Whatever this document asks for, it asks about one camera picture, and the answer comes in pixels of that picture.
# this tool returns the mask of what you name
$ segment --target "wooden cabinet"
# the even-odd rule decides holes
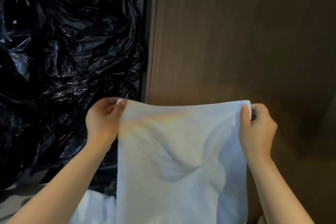
[[[153,0],[146,79],[153,105],[265,103],[279,125],[273,158],[324,224],[336,210],[335,8],[336,0]],[[250,173],[248,183],[252,223],[261,206]]]

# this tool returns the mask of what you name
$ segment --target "person's right arm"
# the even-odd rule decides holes
[[[252,104],[240,112],[239,141],[257,186],[267,224],[314,224],[271,159],[277,124],[263,104]]]

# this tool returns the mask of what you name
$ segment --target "forearm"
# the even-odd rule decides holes
[[[313,224],[272,160],[249,165],[268,224]]]
[[[86,145],[7,224],[67,224],[106,152],[102,145]]]

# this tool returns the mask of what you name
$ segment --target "white garment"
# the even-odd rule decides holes
[[[250,108],[249,101],[151,106],[129,100],[118,134],[116,224],[245,223],[242,104]]]

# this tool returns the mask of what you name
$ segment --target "person's left arm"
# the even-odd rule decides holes
[[[85,147],[7,224],[67,224],[115,140],[127,104],[118,98],[95,103],[86,116]]]

